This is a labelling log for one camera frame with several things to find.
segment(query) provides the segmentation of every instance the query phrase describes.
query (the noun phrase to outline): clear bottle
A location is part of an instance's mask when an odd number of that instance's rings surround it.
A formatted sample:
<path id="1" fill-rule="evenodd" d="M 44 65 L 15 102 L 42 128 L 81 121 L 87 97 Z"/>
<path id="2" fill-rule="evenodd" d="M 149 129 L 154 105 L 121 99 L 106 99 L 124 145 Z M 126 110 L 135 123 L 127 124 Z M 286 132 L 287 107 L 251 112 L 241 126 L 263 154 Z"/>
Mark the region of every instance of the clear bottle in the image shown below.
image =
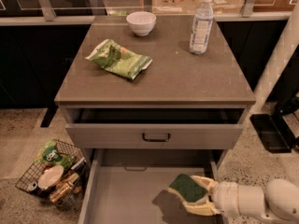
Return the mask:
<path id="1" fill-rule="evenodd" d="M 195 11 L 193 19 L 189 50 L 198 55 L 206 52 L 208 37 L 214 18 L 211 2 L 212 0 L 202 0 Z"/>

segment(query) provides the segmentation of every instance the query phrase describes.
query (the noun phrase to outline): speckled floor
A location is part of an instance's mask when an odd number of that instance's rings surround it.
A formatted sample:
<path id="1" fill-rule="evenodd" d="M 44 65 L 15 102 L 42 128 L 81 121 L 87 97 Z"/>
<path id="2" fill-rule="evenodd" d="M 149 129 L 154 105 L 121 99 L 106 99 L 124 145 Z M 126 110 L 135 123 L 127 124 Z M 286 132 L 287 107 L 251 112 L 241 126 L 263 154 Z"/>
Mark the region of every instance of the speckled floor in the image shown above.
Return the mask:
<path id="1" fill-rule="evenodd" d="M 49 128 L 40 128 L 45 109 L 0 109 L 0 223 L 77 223 L 81 200 L 70 211 L 42 203 L 17 188 L 16 182 L 31 165 L 39 148 L 56 138 L 72 143 L 64 129 L 64 118 L 58 110 Z M 230 150 L 219 170 L 219 180 L 240 185 L 262 186 L 277 177 L 299 186 L 299 154 L 267 152 L 251 122 L 235 148 Z M 260 223 L 252 218 L 230 218 L 230 223 Z"/>

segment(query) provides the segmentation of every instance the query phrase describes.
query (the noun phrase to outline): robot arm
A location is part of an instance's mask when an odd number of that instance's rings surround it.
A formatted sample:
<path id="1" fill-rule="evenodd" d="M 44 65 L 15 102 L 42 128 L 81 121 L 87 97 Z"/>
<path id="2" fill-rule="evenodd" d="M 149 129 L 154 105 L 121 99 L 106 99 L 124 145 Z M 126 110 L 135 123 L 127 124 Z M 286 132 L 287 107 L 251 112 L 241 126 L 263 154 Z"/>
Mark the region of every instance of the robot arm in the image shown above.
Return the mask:
<path id="1" fill-rule="evenodd" d="M 253 217 L 262 223 L 299 223 L 299 188 L 274 179 L 266 187 L 221 182 L 211 191 L 215 207 L 225 217 Z"/>

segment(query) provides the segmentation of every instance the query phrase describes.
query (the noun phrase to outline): snack bag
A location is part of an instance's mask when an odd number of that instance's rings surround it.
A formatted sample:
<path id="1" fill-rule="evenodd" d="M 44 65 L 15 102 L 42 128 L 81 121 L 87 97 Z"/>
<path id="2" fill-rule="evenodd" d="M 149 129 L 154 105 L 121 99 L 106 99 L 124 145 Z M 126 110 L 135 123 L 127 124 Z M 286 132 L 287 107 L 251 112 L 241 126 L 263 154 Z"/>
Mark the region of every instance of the snack bag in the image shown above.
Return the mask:
<path id="1" fill-rule="evenodd" d="M 39 149 L 34 161 L 46 164 L 47 166 L 62 165 L 65 171 L 73 164 L 71 155 L 58 152 L 56 140 L 50 140 L 45 146 Z"/>

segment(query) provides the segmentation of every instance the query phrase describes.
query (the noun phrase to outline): dark green object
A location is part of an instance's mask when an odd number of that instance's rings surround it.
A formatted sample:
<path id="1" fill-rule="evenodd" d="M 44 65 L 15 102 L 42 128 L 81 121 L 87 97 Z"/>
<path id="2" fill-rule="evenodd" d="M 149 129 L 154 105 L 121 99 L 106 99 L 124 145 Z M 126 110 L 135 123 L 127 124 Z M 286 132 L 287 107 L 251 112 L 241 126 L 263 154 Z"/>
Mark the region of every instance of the dark green object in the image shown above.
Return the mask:
<path id="1" fill-rule="evenodd" d="M 169 185 L 169 188 L 176 190 L 188 202 L 195 203 L 202 199 L 207 191 L 194 182 L 188 175 L 178 175 Z"/>

